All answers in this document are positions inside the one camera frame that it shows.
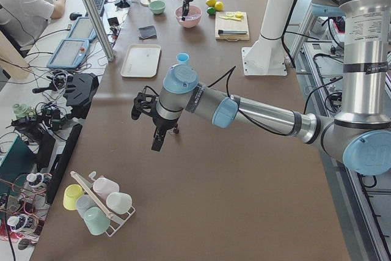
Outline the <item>grey folded cloth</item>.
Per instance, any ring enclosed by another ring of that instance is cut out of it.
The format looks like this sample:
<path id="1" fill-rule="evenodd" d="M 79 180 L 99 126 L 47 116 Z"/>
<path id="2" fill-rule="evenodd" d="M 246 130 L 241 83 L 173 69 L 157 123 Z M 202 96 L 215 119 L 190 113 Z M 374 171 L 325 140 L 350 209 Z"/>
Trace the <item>grey folded cloth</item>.
<path id="1" fill-rule="evenodd" d="M 153 25 L 138 28 L 138 33 L 141 40 L 157 38 L 156 28 Z"/>

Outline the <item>black computer mouse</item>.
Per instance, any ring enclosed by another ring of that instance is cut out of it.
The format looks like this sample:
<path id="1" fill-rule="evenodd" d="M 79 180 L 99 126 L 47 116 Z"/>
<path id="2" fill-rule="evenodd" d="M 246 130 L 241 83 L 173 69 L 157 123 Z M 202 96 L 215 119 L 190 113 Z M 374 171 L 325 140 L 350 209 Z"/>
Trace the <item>black computer mouse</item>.
<path id="1" fill-rule="evenodd" d="M 79 18 L 79 17 L 81 17 L 81 16 L 82 16 L 82 14 L 79 13 L 79 12 L 72 12 L 72 13 L 69 15 L 69 19 L 70 19 L 71 21 L 74 21 L 74 20 L 76 20 L 77 18 Z"/>

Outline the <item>seated person white shirt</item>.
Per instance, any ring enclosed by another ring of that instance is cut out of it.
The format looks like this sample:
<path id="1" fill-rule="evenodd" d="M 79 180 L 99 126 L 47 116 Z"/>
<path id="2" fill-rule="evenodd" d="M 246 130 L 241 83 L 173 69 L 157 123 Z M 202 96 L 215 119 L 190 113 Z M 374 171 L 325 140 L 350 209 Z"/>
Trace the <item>seated person white shirt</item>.
<path id="1" fill-rule="evenodd" d="M 21 47 L 33 44 L 50 20 L 64 15 L 67 0 L 1 0 L 1 27 Z"/>

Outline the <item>yellow plastic knife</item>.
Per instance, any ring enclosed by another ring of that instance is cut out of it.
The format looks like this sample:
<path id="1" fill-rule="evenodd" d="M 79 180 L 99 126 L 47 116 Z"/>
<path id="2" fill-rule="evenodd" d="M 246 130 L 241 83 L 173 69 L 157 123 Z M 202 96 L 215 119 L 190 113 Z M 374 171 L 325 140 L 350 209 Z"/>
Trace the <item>yellow plastic knife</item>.
<path id="1" fill-rule="evenodd" d="M 221 19 L 223 19 L 223 20 L 233 20 L 233 21 L 241 21 L 241 20 L 242 20 L 241 18 L 237 18 L 237 17 L 228 17 L 228 16 L 222 16 L 222 15 L 219 15 L 218 17 L 221 18 Z"/>

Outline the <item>pink bowl of ice cubes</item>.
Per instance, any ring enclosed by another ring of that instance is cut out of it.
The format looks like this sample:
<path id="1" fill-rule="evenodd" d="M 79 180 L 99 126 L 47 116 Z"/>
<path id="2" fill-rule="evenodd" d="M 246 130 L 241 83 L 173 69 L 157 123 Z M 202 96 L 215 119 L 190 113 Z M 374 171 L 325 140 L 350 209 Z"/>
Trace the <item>pink bowl of ice cubes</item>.
<path id="1" fill-rule="evenodd" d="M 189 6 L 188 15 L 182 20 L 182 7 L 178 7 L 175 11 L 175 17 L 179 25 L 184 28 L 193 28 L 197 26 L 202 17 L 202 10 L 197 6 Z"/>

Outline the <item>grey plastic cup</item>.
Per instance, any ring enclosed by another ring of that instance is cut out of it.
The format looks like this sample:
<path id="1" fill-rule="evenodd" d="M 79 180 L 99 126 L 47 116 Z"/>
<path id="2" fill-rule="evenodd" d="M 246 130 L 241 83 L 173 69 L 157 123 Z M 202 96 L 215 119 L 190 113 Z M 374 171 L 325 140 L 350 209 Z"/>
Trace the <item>grey plastic cup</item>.
<path id="1" fill-rule="evenodd" d="M 84 217 L 85 212 L 89 208 L 92 208 L 95 206 L 96 206 L 95 201 L 88 194 L 83 194 L 76 201 L 76 209 L 77 209 L 81 218 Z"/>

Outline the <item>yellow plastic cup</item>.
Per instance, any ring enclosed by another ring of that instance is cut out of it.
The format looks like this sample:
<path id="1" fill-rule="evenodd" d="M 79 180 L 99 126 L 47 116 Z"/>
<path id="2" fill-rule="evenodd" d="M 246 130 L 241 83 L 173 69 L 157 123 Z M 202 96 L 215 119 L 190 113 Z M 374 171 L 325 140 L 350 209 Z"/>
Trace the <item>yellow plastic cup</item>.
<path id="1" fill-rule="evenodd" d="M 65 209 L 76 210 L 76 201 L 84 194 L 82 186 L 79 184 L 68 185 L 64 191 L 63 206 Z"/>

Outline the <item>blue teach pendant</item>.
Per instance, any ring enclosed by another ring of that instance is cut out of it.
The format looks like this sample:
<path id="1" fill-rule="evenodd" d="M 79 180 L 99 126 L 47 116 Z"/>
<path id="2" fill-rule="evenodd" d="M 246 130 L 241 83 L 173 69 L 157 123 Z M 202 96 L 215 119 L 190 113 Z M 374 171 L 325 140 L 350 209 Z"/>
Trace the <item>blue teach pendant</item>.
<path id="1" fill-rule="evenodd" d="M 97 36 L 89 17 L 78 17 L 68 33 L 69 39 L 87 39 L 92 41 Z"/>
<path id="2" fill-rule="evenodd" d="M 47 68 L 76 69 L 86 57 L 87 39 L 63 39 L 47 63 Z"/>

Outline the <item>dark red cherry pair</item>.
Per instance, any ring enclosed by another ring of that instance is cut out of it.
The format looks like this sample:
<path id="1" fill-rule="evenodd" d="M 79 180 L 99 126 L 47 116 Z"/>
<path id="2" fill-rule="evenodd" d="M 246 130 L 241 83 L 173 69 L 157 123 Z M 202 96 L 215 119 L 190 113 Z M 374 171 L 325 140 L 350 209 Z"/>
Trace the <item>dark red cherry pair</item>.
<path id="1" fill-rule="evenodd" d="M 179 131 L 179 128 L 178 128 L 178 124 L 175 124 L 175 126 L 171 129 L 170 131 L 172 134 L 178 134 L 180 131 Z"/>

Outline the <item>light blue plastic cup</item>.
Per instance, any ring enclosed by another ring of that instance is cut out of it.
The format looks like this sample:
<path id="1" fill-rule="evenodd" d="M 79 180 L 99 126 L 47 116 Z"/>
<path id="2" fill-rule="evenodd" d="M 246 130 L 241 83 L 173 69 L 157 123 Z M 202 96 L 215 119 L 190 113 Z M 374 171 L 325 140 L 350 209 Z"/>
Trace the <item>light blue plastic cup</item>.
<path id="1" fill-rule="evenodd" d="M 183 64 L 183 65 L 189 64 L 189 55 L 187 53 L 178 53 L 176 59 L 178 64 Z"/>

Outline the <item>wooden cutting board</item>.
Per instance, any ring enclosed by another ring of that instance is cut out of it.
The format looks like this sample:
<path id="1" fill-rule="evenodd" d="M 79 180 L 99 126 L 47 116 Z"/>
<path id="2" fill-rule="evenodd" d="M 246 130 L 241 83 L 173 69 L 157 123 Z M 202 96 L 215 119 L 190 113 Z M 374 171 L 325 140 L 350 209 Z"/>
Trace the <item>wooden cutting board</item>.
<path id="1" fill-rule="evenodd" d="M 249 35 L 249 27 L 247 22 L 247 13 L 241 12 L 243 14 L 243 17 L 241 18 L 241 21 L 233 21 L 233 20 L 223 20 L 219 18 L 219 15 L 226 16 L 227 12 L 216 12 L 215 17 L 215 39 L 216 40 L 250 40 Z M 219 29 L 223 30 L 245 30 L 247 31 L 247 34 L 244 35 L 218 35 L 217 31 Z"/>

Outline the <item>aluminium frame post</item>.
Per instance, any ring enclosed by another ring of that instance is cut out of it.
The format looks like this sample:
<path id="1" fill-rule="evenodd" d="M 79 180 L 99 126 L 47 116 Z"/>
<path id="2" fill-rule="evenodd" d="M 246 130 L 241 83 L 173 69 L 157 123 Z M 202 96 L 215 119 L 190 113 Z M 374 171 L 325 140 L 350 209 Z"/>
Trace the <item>aluminium frame post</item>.
<path id="1" fill-rule="evenodd" d="M 105 56 L 108 62 L 112 62 L 115 59 L 115 55 L 112 50 L 111 44 L 108 40 L 108 37 L 106 35 L 106 31 L 101 22 L 95 3 L 93 0 L 82 0 L 82 2 L 89 14 L 89 18 L 92 22 L 92 26 L 95 32 L 97 33 L 98 41 L 100 42 L 100 45 L 105 53 Z"/>

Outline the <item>white plastic cup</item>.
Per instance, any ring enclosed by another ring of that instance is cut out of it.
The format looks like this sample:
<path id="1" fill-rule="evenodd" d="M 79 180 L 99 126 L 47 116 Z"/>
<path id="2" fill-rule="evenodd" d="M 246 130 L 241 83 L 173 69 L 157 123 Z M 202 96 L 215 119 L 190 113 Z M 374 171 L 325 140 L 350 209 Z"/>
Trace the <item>white plastic cup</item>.
<path id="1" fill-rule="evenodd" d="M 106 198 L 106 205 L 117 214 L 125 214 L 132 207 L 133 200 L 129 194 L 113 192 Z"/>

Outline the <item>pink plastic cup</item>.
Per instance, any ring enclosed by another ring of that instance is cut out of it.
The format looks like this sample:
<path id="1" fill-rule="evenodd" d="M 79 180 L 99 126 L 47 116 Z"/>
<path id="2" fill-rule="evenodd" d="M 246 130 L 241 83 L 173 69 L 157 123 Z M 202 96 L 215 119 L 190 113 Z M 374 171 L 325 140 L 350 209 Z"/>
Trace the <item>pink plastic cup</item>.
<path id="1" fill-rule="evenodd" d="M 99 177 L 92 185 L 93 191 L 100 196 L 103 200 L 106 200 L 111 193 L 119 192 L 119 184 L 106 178 Z"/>

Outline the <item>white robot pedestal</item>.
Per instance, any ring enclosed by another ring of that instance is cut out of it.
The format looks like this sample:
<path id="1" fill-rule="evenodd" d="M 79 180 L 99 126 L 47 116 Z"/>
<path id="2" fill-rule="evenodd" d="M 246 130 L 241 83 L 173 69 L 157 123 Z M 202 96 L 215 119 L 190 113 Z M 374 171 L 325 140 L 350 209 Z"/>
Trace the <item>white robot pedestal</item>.
<path id="1" fill-rule="evenodd" d="M 287 75 L 282 39 L 293 7 L 294 0 L 268 0 L 258 40 L 242 48 L 246 76 Z"/>

